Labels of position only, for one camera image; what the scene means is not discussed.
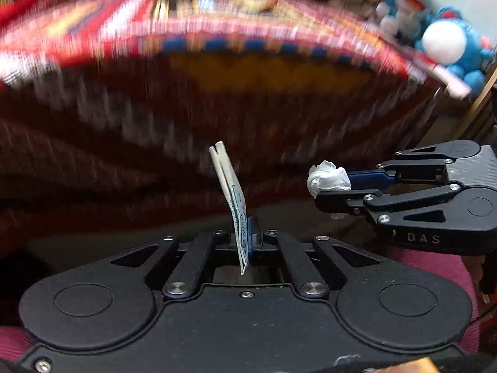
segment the blue plush toy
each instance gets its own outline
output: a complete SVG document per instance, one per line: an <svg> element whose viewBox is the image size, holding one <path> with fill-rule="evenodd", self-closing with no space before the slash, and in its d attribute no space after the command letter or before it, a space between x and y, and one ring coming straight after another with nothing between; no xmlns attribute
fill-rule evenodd
<svg viewBox="0 0 497 373"><path fill-rule="evenodd" d="M405 39L416 41L432 21L429 6L429 0L385 0L376 8L376 16L384 32L393 36L400 32Z"/></svg>
<svg viewBox="0 0 497 373"><path fill-rule="evenodd" d="M438 11L416 48L468 84L473 96L480 94L485 85L485 75L480 70L483 60L493 60L495 56L488 39L450 6Z"/></svg>

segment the pink fabric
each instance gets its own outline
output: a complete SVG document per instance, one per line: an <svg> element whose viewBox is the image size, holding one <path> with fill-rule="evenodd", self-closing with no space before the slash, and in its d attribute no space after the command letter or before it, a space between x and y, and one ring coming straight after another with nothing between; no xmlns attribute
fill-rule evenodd
<svg viewBox="0 0 497 373"><path fill-rule="evenodd" d="M16 361L31 346L25 330L17 327L0 327L0 358Z"/></svg>
<svg viewBox="0 0 497 373"><path fill-rule="evenodd" d="M478 315L478 301L475 288L466 267L458 255L425 253L401 248L389 248L388 257L405 265L439 275L453 281L468 293L473 304L473 315ZM477 323L468 327L461 341L467 351L477 352L480 345L480 328Z"/></svg>

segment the white tissue wrapped fingertip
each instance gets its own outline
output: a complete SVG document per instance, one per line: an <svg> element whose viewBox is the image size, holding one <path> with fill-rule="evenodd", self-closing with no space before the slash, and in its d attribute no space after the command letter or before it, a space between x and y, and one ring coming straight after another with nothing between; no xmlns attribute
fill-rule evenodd
<svg viewBox="0 0 497 373"><path fill-rule="evenodd" d="M325 160L309 169L307 189L313 198L324 191L351 190L350 179L343 167L336 168L335 164Z"/></svg>

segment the red fabric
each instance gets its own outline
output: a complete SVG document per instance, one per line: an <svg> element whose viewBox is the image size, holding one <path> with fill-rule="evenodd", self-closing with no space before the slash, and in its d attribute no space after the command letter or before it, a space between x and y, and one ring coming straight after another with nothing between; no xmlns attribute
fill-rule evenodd
<svg viewBox="0 0 497 373"><path fill-rule="evenodd" d="M0 29L28 11L38 0L17 0L0 9Z"/></svg>
<svg viewBox="0 0 497 373"><path fill-rule="evenodd" d="M16 361L31 346L26 331L17 327L0 327L0 359Z"/></svg>
<svg viewBox="0 0 497 373"><path fill-rule="evenodd" d="M38 8L36 14L42 11L54 14L54 8L63 0L53 0L52 7L50 4L46 7ZM233 15L233 12L220 10L222 6L218 2L218 13L212 16L195 13L189 16L179 16L171 18L167 22L155 21L147 18L143 21L129 22L124 21L119 26L119 31L110 35L91 35L87 26L80 23L81 28L71 34L71 44L68 46L67 35L47 37L43 32L39 33L39 19L36 23L36 32L27 31L25 21L22 25L16 26L16 30L22 31L23 37L17 37L7 42L0 38L0 51L25 53L44 56L54 59L63 67L79 63L92 62L95 60L95 50L99 52L100 58L114 58L115 52L126 52L126 56L142 56L141 37L150 35L162 35L164 40L177 38L179 34L188 34L188 37L195 40L195 43L201 46L208 39L214 37L227 37L229 35L230 43L243 44L246 39L253 38L254 35L261 34L267 42L281 43L288 39L289 42L297 44L300 48L306 48L312 51L314 47L324 48L328 55L333 57L348 57L351 63L356 67L362 64L371 67L374 71L387 73L399 78L416 77L419 70L413 68L412 64L396 52L389 44L380 41L380 35L368 27L357 17L345 11L332 9L325 5L319 5L310 0L280 0L289 4L292 10L297 10L299 15L312 18L316 26L325 24L323 30L326 36L315 27L306 26L295 27L293 23L266 21L261 16L257 21L240 21ZM108 3L107 7L114 4L114 0ZM18 2L13 4L13 9L26 12L23 7L17 8ZM93 13L94 17L101 17L100 13ZM9 14L9 19L16 18L15 15ZM364 49L364 44L370 44L370 49Z"/></svg>
<svg viewBox="0 0 497 373"><path fill-rule="evenodd" d="M401 248L389 248L388 257L403 264L413 266L453 281L468 293L473 304L472 318L478 316L478 301L475 288L466 267L458 255L434 254ZM471 352L477 352L480 344L480 329L477 323L468 327L461 341L461 346Z"/></svg>

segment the screw head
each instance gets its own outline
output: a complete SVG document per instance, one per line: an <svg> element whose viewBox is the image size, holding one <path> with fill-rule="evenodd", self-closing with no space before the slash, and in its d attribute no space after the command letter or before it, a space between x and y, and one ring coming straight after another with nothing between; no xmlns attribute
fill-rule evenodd
<svg viewBox="0 0 497 373"><path fill-rule="evenodd" d="M188 289L188 285L185 282L171 282L166 285L166 292L169 294L185 294Z"/></svg>
<svg viewBox="0 0 497 373"><path fill-rule="evenodd" d="M255 296L255 293L253 291L243 291L242 293L240 293L240 297L242 299L251 299Z"/></svg>
<svg viewBox="0 0 497 373"><path fill-rule="evenodd" d="M388 214L382 214L378 217L378 222L381 224L388 223L390 221L390 216Z"/></svg>
<svg viewBox="0 0 497 373"><path fill-rule="evenodd" d="M317 296L319 294L323 294L326 289L322 283L318 282L309 282L302 285L302 290L304 290L305 294L309 294L311 296Z"/></svg>
<svg viewBox="0 0 497 373"><path fill-rule="evenodd" d="M36 371L40 373L50 373L52 371L52 365L49 361L45 359L40 359L34 364Z"/></svg>

